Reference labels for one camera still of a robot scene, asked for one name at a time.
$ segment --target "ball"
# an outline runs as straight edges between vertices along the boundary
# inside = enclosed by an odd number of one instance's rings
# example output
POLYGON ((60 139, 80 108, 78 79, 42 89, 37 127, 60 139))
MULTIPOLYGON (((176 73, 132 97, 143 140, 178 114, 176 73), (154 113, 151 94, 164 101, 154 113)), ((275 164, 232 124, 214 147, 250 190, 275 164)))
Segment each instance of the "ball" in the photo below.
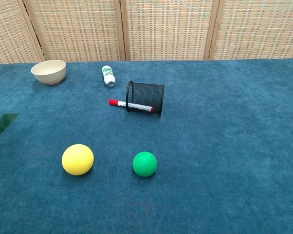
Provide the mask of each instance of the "ball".
POLYGON ((62 155, 64 170, 74 176, 80 176, 90 170, 94 155, 89 147, 82 144, 72 145, 62 155))
POLYGON ((156 157, 150 152, 140 152, 134 157, 132 167, 139 176, 150 176, 157 168, 156 157))

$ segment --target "black object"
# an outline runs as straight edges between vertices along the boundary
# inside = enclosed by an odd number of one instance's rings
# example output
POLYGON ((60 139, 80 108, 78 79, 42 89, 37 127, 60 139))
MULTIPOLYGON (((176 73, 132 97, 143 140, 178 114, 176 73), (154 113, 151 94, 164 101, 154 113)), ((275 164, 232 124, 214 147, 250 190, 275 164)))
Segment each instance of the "black object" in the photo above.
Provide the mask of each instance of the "black object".
POLYGON ((127 111, 147 111, 161 114, 164 100, 163 85, 129 81, 126 92, 127 111))

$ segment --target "marker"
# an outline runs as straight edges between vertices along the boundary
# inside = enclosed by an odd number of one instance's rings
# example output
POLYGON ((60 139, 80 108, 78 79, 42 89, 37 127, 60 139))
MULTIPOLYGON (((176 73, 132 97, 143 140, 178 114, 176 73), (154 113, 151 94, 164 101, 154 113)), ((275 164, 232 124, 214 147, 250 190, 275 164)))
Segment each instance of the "marker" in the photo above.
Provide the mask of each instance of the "marker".
MULTIPOLYGON (((118 101, 118 100, 114 100, 114 99, 110 99, 109 104, 112 106, 126 107, 125 101, 118 101)), ((151 112, 151 113, 154 112, 154 107, 152 107, 152 106, 145 106, 145 105, 140 105, 140 104, 135 104, 135 103, 128 103, 128 107, 134 108, 137 110, 141 110, 141 111, 151 112)))

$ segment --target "green object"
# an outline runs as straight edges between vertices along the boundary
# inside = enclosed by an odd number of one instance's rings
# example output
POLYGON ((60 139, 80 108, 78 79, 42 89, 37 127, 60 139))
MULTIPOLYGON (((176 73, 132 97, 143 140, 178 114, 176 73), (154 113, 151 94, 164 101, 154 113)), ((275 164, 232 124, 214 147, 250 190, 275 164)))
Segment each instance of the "green object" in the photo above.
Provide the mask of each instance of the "green object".
POLYGON ((18 116, 18 114, 4 114, 0 117, 0 134, 11 124, 12 121, 18 116))
POLYGON ((150 176, 157 168, 156 157, 150 152, 140 152, 134 157, 132 167, 139 176, 150 176))

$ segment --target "yellow ball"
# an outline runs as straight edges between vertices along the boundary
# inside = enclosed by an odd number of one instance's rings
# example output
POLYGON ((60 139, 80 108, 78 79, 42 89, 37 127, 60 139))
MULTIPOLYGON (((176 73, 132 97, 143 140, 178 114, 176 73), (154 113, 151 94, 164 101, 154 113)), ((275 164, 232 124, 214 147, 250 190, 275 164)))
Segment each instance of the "yellow ball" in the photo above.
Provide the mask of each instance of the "yellow ball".
POLYGON ((62 166, 67 173, 79 176, 90 170, 94 155, 86 145, 76 144, 67 148, 62 155, 62 166))

